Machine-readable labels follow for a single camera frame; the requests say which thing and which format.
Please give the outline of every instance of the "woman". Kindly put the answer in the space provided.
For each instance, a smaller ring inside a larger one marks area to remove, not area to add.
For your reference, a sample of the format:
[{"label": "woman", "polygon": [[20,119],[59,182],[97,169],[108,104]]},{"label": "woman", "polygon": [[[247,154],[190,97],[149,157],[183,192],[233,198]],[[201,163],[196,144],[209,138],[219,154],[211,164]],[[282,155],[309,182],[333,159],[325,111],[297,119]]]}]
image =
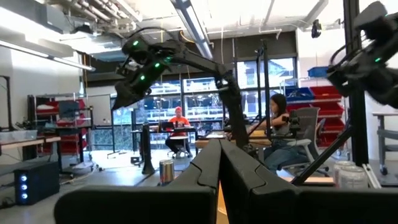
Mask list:
[{"label": "woman", "polygon": [[[283,117],[289,117],[286,110],[286,97],[280,93],[275,94],[271,97],[271,126],[272,132],[277,135],[287,135],[289,133],[289,124],[282,119]],[[250,133],[257,125],[253,125],[248,129]],[[266,129],[267,123],[263,121],[258,129]],[[288,141],[283,139],[272,140],[271,147],[264,150],[264,164],[268,169],[276,174],[278,167],[287,161],[295,159],[300,156],[299,149],[287,145]]]}]

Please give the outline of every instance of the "computer tower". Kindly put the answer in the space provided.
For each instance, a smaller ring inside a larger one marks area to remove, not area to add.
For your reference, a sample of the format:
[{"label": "computer tower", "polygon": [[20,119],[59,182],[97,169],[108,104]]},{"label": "computer tower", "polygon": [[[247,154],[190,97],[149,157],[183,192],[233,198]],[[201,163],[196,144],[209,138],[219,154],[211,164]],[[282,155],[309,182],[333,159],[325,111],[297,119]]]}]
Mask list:
[{"label": "computer tower", "polygon": [[57,162],[38,162],[14,171],[17,205],[33,205],[60,191]]}]

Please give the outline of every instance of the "black robotic arm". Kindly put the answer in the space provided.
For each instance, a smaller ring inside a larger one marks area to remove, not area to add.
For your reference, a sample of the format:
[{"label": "black robotic arm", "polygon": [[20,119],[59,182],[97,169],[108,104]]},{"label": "black robotic arm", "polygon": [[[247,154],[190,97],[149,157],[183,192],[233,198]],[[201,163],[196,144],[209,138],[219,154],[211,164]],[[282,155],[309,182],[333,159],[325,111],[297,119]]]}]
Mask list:
[{"label": "black robotic arm", "polygon": [[[150,87],[164,71],[170,70],[171,64],[189,65],[214,76],[220,98],[228,109],[236,145],[251,156],[257,156],[257,152],[249,144],[241,107],[241,92],[232,70],[193,53],[177,40],[149,45],[143,40],[130,38],[122,51],[128,58],[116,72],[126,79],[115,85],[118,96],[113,110],[129,106],[149,95]],[[137,66],[128,65],[132,60]]]}]

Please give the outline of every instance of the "person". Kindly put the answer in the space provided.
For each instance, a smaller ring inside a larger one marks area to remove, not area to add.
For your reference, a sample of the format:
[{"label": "person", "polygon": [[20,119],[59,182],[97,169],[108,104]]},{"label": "person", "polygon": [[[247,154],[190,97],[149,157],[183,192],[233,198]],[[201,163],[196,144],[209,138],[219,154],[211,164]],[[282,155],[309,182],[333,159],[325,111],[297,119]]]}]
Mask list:
[{"label": "person", "polygon": [[[286,110],[286,97],[283,94],[277,93],[271,97],[270,104],[272,132],[276,135],[287,135],[289,133],[289,124],[282,119],[283,117],[289,117],[289,113]],[[248,129],[248,133],[252,132],[256,126],[257,124],[252,125]],[[267,123],[263,121],[257,129],[264,130],[266,127]],[[283,139],[274,139],[272,140],[271,147],[264,150],[264,165],[275,175],[282,163],[300,156],[299,148],[288,146],[287,143],[288,141]]]},{"label": "person", "polygon": [[[169,122],[173,122],[174,126],[176,128],[181,128],[181,127],[190,127],[190,123],[187,118],[184,118],[182,116],[182,108],[181,107],[176,107],[175,108],[175,116],[169,120]],[[176,158],[181,158],[181,151],[178,149],[177,146],[184,146],[185,149],[187,150],[188,153],[188,158],[192,157],[192,153],[189,147],[189,142],[188,139],[172,139],[174,136],[186,136],[186,133],[180,132],[180,133],[172,133],[165,142],[165,145],[171,149],[176,154]]]}]

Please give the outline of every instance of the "blue storage bin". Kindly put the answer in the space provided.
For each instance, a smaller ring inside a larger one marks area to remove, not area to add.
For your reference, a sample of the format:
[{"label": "blue storage bin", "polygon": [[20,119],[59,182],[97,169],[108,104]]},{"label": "blue storage bin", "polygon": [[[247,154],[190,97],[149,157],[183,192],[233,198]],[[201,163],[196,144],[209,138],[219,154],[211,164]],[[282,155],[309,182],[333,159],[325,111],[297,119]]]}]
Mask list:
[{"label": "blue storage bin", "polygon": [[[290,96],[289,95],[294,92],[298,91],[299,93],[304,94],[305,96]],[[291,101],[307,101],[307,100],[314,100],[315,96],[312,92],[312,90],[308,87],[302,87],[302,88],[286,88],[285,89],[285,96],[286,96],[286,101],[291,102]]]},{"label": "blue storage bin", "polygon": [[308,71],[309,77],[323,78],[326,77],[328,67],[313,67]]}]

